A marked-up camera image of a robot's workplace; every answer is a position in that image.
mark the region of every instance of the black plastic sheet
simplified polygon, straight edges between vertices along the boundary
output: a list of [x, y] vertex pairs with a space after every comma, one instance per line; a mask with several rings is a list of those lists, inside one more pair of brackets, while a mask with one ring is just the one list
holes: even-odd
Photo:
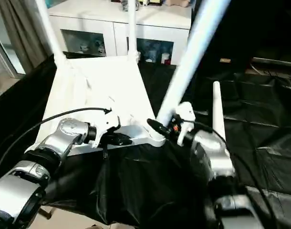
[[[174, 67], [141, 63], [139, 68], [157, 114]], [[0, 143], [13, 134], [0, 147], [0, 156], [19, 133], [42, 118], [54, 72], [50, 59], [0, 98]], [[291, 80], [228, 69], [214, 75], [200, 73], [183, 101], [191, 101], [197, 120], [208, 125], [215, 80], [221, 82], [230, 150], [247, 162], [261, 187], [269, 190], [265, 193], [280, 228], [291, 228]], [[36, 132], [30, 134], [11, 152], [2, 171], [19, 160], [35, 137]], [[235, 158], [234, 165], [258, 206], [267, 212], [246, 169]], [[169, 142], [161, 148], [130, 146], [109, 150], [108, 160], [101, 152], [69, 157], [47, 187], [45, 203], [105, 224], [204, 228], [205, 184], [202, 166], [188, 149]]]

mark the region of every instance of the floor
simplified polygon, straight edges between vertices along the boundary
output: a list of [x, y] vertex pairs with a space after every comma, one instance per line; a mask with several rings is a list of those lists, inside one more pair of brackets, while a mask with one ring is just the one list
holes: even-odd
[[0, 74], [0, 95], [12, 87], [19, 79], [12, 78], [7, 72]]
[[[42, 208], [46, 211], [51, 209], [50, 207]], [[112, 224], [107, 226], [86, 216], [61, 209], [56, 209], [50, 220], [38, 214], [29, 229], [86, 229], [93, 225], [100, 226], [102, 229], [134, 229], [133, 227], [123, 224]]]

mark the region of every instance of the glass cabinet door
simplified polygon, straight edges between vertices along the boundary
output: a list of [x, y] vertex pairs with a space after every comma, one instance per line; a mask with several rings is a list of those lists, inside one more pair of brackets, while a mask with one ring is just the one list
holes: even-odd
[[61, 30], [69, 52], [106, 56], [103, 34]]
[[[117, 55], [127, 55], [129, 27], [125, 23], [114, 23]], [[140, 61], [162, 64], [179, 64], [184, 53], [189, 30], [136, 25], [137, 50]]]
[[116, 56], [114, 27], [110, 21], [50, 16], [62, 51]]
[[67, 0], [45, 0], [45, 1], [46, 1], [47, 8], [49, 9]]
[[171, 64], [173, 45], [174, 42], [137, 38], [139, 61]]

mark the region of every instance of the curtain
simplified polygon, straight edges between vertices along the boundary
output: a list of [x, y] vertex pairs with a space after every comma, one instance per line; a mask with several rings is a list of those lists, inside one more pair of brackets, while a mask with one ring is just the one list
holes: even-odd
[[0, 11], [12, 46], [26, 73], [47, 57], [24, 0], [0, 0]]

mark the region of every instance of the electrical cord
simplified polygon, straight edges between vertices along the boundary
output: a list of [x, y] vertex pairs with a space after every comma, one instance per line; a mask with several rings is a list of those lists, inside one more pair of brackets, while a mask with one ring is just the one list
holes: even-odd
[[263, 75], [257, 68], [255, 68], [252, 64], [250, 64], [250, 66], [252, 67], [253, 70], [255, 70], [255, 72], [257, 72], [260, 75]]
[[110, 110], [108, 109], [104, 109], [104, 108], [98, 108], [98, 107], [86, 107], [86, 108], [80, 108], [80, 109], [75, 109], [75, 110], [70, 110], [70, 111], [66, 111], [60, 114], [56, 114], [54, 116], [51, 116], [50, 118], [46, 118], [44, 120], [42, 120], [41, 122], [35, 124], [33, 127], [31, 127], [30, 129], [28, 129], [27, 131], [25, 131], [24, 133], [22, 133], [10, 146], [9, 148], [6, 150], [6, 152], [2, 155], [1, 159], [0, 159], [0, 166], [2, 164], [2, 162], [4, 161], [4, 159], [6, 158], [7, 154], [10, 152], [10, 150], [13, 148], [13, 146], [18, 143], [27, 133], [29, 133], [30, 131], [34, 130], [35, 128], [39, 127], [40, 125], [51, 121], [52, 119], [61, 117], [63, 115], [68, 115], [71, 113], [75, 113], [75, 112], [79, 112], [79, 111], [90, 111], [90, 110], [95, 110], [95, 111], [104, 111], [105, 113], [108, 113]]
[[278, 228], [277, 227], [277, 225], [278, 225], [277, 224], [277, 218], [276, 218], [276, 215], [275, 215], [275, 213], [273, 211], [273, 208], [271, 207], [269, 200], [267, 199], [266, 195], [264, 194], [263, 190], [261, 189], [261, 187], [259, 185], [259, 182], [257, 181], [256, 177], [254, 176], [253, 172], [251, 171], [249, 165], [243, 160], [243, 158], [241, 158], [238, 154], [231, 153], [226, 140], [215, 129], [213, 129], [212, 127], [210, 127], [210, 126], [208, 126], [206, 124], [200, 123], [200, 122], [189, 121], [189, 120], [184, 120], [184, 119], [182, 119], [182, 121], [183, 122], [188, 122], [188, 123], [194, 123], [196, 125], [200, 125], [205, 130], [210, 130], [211, 132], [214, 132], [223, 141], [223, 143], [225, 144], [225, 147], [228, 150], [229, 154], [231, 154], [232, 156], [236, 157], [242, 163], [242, 165], [246, 168], [246, 170], [248, 171], [251, 179], [254, 182], [254, 185], [255, 185], [256, 189], [259, 191], [259, 193], [260, 193], [260, 195], [261, 195], [261, 197], [262, 197], [262, 199], [263, 199], [263, 201], [264, 201], [264, 203], [265, 203], [265, 205], [266, 205], [266, 207], [267, 207], [267, 209], [268, 209], [268, 211], [270, 213], [270, 218], [271, 218], [271, 220], [273, 220], [273, 224], [275, 225], [274, 228], [277, 229]]

